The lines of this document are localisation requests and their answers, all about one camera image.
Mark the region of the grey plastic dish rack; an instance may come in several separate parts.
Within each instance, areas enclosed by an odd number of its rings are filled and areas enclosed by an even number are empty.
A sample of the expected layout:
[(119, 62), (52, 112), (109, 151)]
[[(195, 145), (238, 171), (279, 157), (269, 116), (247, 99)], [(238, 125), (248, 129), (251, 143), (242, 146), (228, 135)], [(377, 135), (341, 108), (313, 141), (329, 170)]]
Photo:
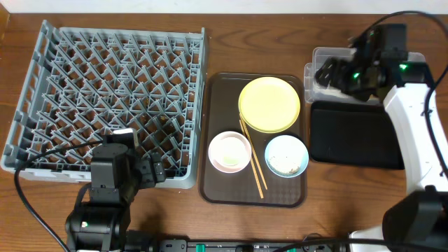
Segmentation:
[(195, 185), (207, 78), (204, 32), (52, 26), (43, 21), (1, 154), (32, 181), (90, 180), (90, 143), (128, 127), (159, 154), (167, 188)]

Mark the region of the clear plastic waste bin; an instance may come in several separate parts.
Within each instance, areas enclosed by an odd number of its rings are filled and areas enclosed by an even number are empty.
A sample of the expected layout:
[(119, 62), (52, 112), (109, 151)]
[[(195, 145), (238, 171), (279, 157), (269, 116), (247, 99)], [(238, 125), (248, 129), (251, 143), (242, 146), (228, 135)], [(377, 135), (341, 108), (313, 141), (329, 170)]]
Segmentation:
[(304, 67), (304, 99), (307, 103), (316, 101), (342, 102), (350, 104), (381, 105), (377, 97), (371, 96), (367, 101), (357, 100), (331, 86), (323, 87), (315, 80), (315, 73), (323, 66), (328, 58), (351, 61), (356, 53), (355, 48), (317, 47), (312, 54), (312, 61)]

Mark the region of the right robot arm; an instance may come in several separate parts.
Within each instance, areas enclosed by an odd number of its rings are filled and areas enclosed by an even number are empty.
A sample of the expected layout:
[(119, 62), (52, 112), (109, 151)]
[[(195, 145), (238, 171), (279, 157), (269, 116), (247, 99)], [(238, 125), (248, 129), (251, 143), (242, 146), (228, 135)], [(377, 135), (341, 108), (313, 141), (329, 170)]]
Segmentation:
[(351, 48), (316, 48), (305, 69), (311, 158), (405, 170), (406, 197), (352, 232), (350, 251), (447, 250), (447, 138), (430, 69), (406, 45), (404, 24), (379, 24)]

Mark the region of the left wooden chopstick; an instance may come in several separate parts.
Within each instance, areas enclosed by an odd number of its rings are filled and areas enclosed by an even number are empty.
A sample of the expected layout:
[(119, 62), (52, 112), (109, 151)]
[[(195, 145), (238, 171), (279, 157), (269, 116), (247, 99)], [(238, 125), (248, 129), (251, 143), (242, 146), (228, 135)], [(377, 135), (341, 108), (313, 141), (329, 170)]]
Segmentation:
[(262, 190), (261, 185), (260, 185), (260, 181), (259, 181), (259, 178), (258, 178), (258, 173), (256, 171), (256, 166), (255, 166), (255, 162), (254, 162), (254, 159), (253, 159), (254, 158), (254, 156), (253, 156), (254, 150), (253, 150), (252, 142), (251, 142), (249, 133), (247, 132), (247, 130), (246, 130), (245, 126), (244, 126), (244, 122), (243, 122), (242, 119), (239, 119), (239, 124), (240, 124), (241, 130), (242, 130), (244, 136), (247, 138), (247, 140), (249, 142), (249, 146), (251, 147), (250, 164), (251, 164), (251, 168), (253, 170), (253, 175), (254, 175), (254, 178), (255, 178), (255, 183), (257, 185), (257, 189), (258, 189), (258, 193), (259, 193), (260, 199), (264, 199), (263, 190)]

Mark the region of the black rectangular tray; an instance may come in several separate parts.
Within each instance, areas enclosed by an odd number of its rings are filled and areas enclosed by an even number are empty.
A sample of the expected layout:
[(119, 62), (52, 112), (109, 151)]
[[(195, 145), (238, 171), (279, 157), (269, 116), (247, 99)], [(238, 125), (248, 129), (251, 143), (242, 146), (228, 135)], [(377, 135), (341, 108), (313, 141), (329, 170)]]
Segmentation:
[(311, 158), (358, 167), (403, 170), (403, 157), (383, 106), (315, 101), (310, 114)]

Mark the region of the light blue bowl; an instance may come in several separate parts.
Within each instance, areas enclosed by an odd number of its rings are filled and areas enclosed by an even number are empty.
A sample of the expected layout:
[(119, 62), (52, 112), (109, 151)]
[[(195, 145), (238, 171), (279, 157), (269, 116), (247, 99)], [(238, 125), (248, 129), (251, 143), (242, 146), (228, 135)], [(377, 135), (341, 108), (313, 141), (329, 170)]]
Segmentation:
[(309, 153), (299, 138), (291, 135), (276, 136), (266, 146), (265, 162), (277, 176), (291, 179), (306, 171)]

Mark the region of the yellow round plate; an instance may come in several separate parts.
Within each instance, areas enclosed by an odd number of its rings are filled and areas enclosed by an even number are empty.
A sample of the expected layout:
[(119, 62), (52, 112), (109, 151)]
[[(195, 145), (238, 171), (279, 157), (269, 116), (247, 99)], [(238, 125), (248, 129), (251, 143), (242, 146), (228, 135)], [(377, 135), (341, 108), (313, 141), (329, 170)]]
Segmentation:
[(292, 126), (300, 115), (295, 88), (277, 77), (260, 77), (244, 86), (238, 98), (242, 120), (262, 133), (279, 133)]

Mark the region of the pink shallow bowl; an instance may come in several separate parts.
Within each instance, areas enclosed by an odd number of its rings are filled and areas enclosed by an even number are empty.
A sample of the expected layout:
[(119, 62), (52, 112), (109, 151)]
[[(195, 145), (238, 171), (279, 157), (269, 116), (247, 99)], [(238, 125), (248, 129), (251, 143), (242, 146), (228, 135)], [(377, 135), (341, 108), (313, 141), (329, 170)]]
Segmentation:
[(209, 161), (220, 172), (233, 174), (243, 170), (252, 155), (249, 140), (238, 132), (217, 134), (208, 147)]

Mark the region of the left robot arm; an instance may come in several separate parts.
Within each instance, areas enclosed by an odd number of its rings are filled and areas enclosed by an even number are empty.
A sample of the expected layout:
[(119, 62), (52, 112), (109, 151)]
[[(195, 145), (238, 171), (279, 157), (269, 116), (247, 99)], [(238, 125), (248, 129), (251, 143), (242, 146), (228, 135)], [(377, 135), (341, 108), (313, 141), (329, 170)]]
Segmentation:
[(78, 192), (65, 223), (70, 251), (156, 251), (148, 235), (129, 230), (130, 205), (140, 189), (166, 180), (158, 153), (140, 157), (133, 128), (117, 129), (92, 150), (91, 182)]

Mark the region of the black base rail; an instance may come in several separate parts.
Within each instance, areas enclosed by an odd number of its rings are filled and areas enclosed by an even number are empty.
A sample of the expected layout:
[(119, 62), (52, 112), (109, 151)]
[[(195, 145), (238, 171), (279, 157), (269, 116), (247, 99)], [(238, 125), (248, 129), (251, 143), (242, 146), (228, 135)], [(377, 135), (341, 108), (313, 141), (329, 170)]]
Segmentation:
[(294, 242), (191, 240), (188, 237), (158, 239), (147, 232), (130, 230), (124, 251), (148, 252), (269, 252), (294, 244)]

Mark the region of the brown plastic serving tray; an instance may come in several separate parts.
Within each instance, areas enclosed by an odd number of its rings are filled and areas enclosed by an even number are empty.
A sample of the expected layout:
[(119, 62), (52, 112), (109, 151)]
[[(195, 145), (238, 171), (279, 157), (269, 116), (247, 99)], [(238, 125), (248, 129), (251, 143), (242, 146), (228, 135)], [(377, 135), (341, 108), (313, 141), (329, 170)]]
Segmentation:
[(294, 178), (283, 178), (270, 171), (264, 160), (265, 148), (278, 136), (277, 133), (266, 134), (248, 129), (267, 182), (267, 189), (263, 191), (262, 197), (251, 165), (229, 174), (218, 171), (209, 160), (209, 144), (217, 134), (226, 131), (241, 132), (237, 105), (239, 94), (250, 81), (261, 77), (261, 74), (254, 73), (217, 73), (207, 84), (201, 136), (204, 149), (199, 191), (210, 203), (295, 208), (306, 199), (306, 172)]

